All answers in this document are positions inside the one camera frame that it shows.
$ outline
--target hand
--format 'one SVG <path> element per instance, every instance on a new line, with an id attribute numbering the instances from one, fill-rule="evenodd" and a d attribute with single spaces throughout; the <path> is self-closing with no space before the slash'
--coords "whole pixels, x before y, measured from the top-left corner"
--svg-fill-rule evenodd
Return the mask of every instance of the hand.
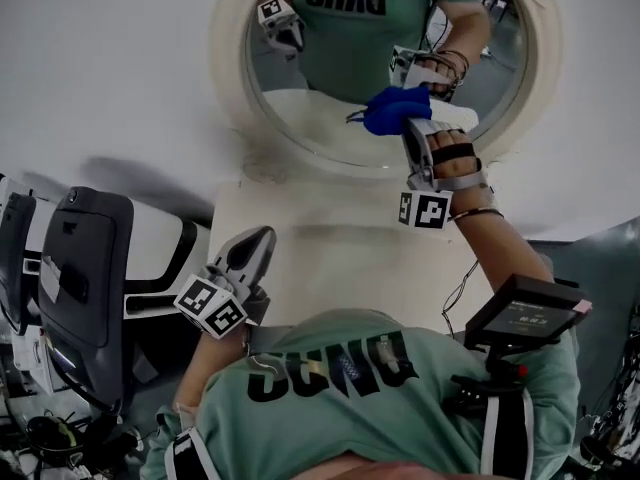
<path id="1" fill-rule="evenodd" d="M 471 142 L 466 134 L 451 130 L 448 132 L 438 132 L 435 135 L 427 136 L 429 149 L 437 151 L 452 144 L 464 144 Z M 433 168 L 436 178 L 457 178 L 467 176 L 478 171 L 478 163 L 475 157 L 465 156 L 454 158 L 448 162 L 443 162 Z M 451 200 L 451 215 L 458 215 L 468 210 L 482 208 L 493 205 L 493 195 L 488 189 L 480 187 L 468 188 L 454 192 Z"/>
<path id="2" fill-rule="evenodd" d="M 449 80 L 451 80 L 451 82 L 453 82 L 460 73 L 464 72 L 465 66 L 463 65 L 462 61 L 455 55 L 444 54 L 443 57 L 445 57 L 448 61 L 451 61 L 456 66 L 456 69 L 451 69 L 446 64 L 437 62 L 435 60 L 417 60 L 416 64 L 418 66 L 422 66 L 423 68 L 435 71 L 436 73 L 447 77 Z M 427 87 L 433 94 L 444 94 L 449 89 L 449 86 L 444 84 L 427 84 Z"/>
<path id="3" fill-rule="evenodd" d="M 438 151 L 454 144 L 470 143 L 471 139 L 461 131 L 449 130 L 427 136 L 427 142 L 431 151 Z M 478 162 L 474 156 L 463 156 L 438 164 L 433 168 L 433 171 L 436 178 L 458 178 L 478 172 Z"/>

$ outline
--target mirror frame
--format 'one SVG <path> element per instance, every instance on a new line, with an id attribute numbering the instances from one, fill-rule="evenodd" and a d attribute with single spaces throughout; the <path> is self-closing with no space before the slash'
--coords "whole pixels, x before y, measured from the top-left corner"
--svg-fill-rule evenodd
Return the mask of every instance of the mirror frame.
<path id="1" fill-rule="evenodd" d="M 563 35 L 557 1 L 514 1 L 526 31 L 523 51 L 527 63 L 513 99 L 510 102 L 503 99 L 487 118 L 491 121 L 493 116 L 493 126 L 483 129 L 481 123 L 479 134 L 472 132 L 476 152 L 484 165 L 507 153 L 538 120 L 552 99 L 562 66 Z M 278 152 L 289 154 L 321 171 L 351 178 L 404 179 L 406 166 L 381 168 L 343 163 L 305 146 L 305 139 L 294 141 L 287 136 L 283 131 L 286 125 L 274 112 L 266 110 L 268 104 L 262 94 L 256 94 L 252 83 L 255 75 L 247 59 L 246 41 L 255 2 L 217 0 L 209 28 L 210 74 L 231 127 L 249 139 L 253 153 L 268 149 L 270 157 L 277 157 Z M 494 113 L 503 109 L 502 116 L 496 118 Z"/>

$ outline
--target mint green t-shirt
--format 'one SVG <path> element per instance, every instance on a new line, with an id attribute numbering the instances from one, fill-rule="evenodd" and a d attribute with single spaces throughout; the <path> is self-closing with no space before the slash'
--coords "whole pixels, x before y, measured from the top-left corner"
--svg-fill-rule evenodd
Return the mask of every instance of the mint green t-shirt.
<path id="1" fill-rule="evenodd" d="M 572 340 L 515 358 L 528 367 L 535 414 L 535 479 L 550 478 L 573 442 L 579 381 Z M 404 328 L 371 311 L 330 311 L 268 354 L 214 375 L 196 427 L 223 480 L 290 480 L 345 452 L 479 473 L 484 422 L 445 414 L 452 375 L 486 379 L 484 365 L 448 336 Z M 166 478 L 178 417 L 158 413 L 144 480 Z"/>
<path id="2" fill-rule="evenodd" d="M 393 47 L 418 48 L 431 1 L 293 0 L 305 23 L 302 74 L 329 96 L 366 103 L 389 86 Z"/>

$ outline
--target wire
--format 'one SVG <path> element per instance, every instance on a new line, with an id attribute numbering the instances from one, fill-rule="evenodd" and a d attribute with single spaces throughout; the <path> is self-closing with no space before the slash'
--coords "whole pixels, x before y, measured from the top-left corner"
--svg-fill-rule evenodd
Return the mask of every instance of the wire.
<path id="1" fill-rule="evenodd" d="M 491 57 L 489 57 L 491 60 L 493 60 L 498 66 L 501 66 L 505 69 L 508 69 L 509 71 L 515 73 L 516 68 L 514 68 L 513 66 L 510 66 L 509 64 L 507 64 L 506 62 L 502 62 L 500 59 L 498 59 L 493 53 L 491 54 Z"/>
<path id="2" fill-rule="evenodd" d="M 152 430 L 151 432 L 147 432 L 147 434 L 144 437 L 141 437 L 139 441 L 144 442 L 145 439 L 147 439 L 151 434 L 157 434 L 157 433 L 158 433 L 158 429 Z"/>
<path id="3" fill-rule="evenodd" d="M 438 40 L 437 40 L 435 43 L 433 43 L 433 46 L 431 46 L 431 44 L 429 43 L 429 34 L 427 34 L 427 37 L 426 37 L 426 39 L 427 39 L 427 46 L 429 47 L 429 49 L 431 50 L 431 52 L 433 52 L 435 49 L 437 49 L 437 48 L 438 48 L 438 43 L 439 43 L 440 41 L 442 41 L 442 38 L 443 38 L 443 37 L 444 37 L 444 35 L 447 33 L 447 28 L 449 27 L 449 18 L 447 18 L 447 17 L 445 16 L 445 19 L 446 19 L 446 21 L 445 21 L 445 24 L 444 24 L 444 28 L 442 29 L 442 34 L 440 34 L 440 37 L 438 38 Z"/>
<path id="4" fill-rule="evenodd" d="M 451 321 L 449 320 L 449 316 L 447 315 L 447 313 L 449 313 L 449 311 L 453 309 L 453 306 L 455 306 L 460 300 L 460 298 L 462 297 L 464 288 L 465 286 L 467 286 L 467 280 L 471 277 L 471 274 L 475 272 L 479 264 L 480 263 L 478 262 L 478 260 L 476 260 L 475 263 L 464 275 L 460 284 L 454 288 L 454 290 L 451 292 L 451 295 L 447 297 L 447 300 L 445 300 L 444 304 L 442 305 L 442 316 L 444 317 L 445 322 L 447 322 L 447 327 L 449 327 L 449 334 L 451 335 L 452 338 L 453 338 L 453 327 L 451 326 Z M 455 300 L 451 304 L 449 304 L 449 301 L 454 295 L 456 295 Z"/>
<path id="5" fill-rule="evenodd" d="M 113 475 L 111 473 L 107 473 L 106 471 L 102 470 L 102 469 L 98 469 L 95 468 L 95 470 L 100 473 L 102 475 L 103 478 L 107 478 L 107 479 L 111 479 L 113 478 Z"/>
<path id="6" fill-rule="evenodd" d="M 422 34 L 420 35 L 420 43 L 418 44 L 418 50 L 422 50 L 422 44 L 426 39 L 427 46 L 429 46 L 429 48 L 433 52 L 433 48 L 431 48 L 431 45 L 429 44 L 429 38 L 427 37 L 427 30 L 429 28 L 429 21 L 431 20 L 431 17 L 432 17 L 431 15 L 435 12 L 436 4 L 438 3 L 438 1 L 440 0 L 432 0 L 431 5 L 429 6 L 429 10 L 427 11 L 427 14 L 424 17 L 424 23 L 422 25 Z"/>

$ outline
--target wristband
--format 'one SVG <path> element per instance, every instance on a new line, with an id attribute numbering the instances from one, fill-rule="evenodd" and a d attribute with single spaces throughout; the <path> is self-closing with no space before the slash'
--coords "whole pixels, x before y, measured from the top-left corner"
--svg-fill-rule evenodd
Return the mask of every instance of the wristband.
<path id="1" fill-rule="evenodd" d="M 461 219 L 464 219 L 465 217 L 471 217 L 473 215 L 480 215 L 482 213 L 493 213 L 495 215 L 499 215 L 500 217 L 504 218 L 504 215 L 502 215 L 498 210 L 496 210 L 495 208 L 492 208 L 490 206 L 484 207 L 484 208 L 475 208 L 474 210 L 469 210 L 466 212 L 462 212 L 459 213 L 458 215 L 453 215 L 451 216 L 451 218 L 449 219 L 449 221 L 453 221 L 453 222 L 457 222 Z"/>

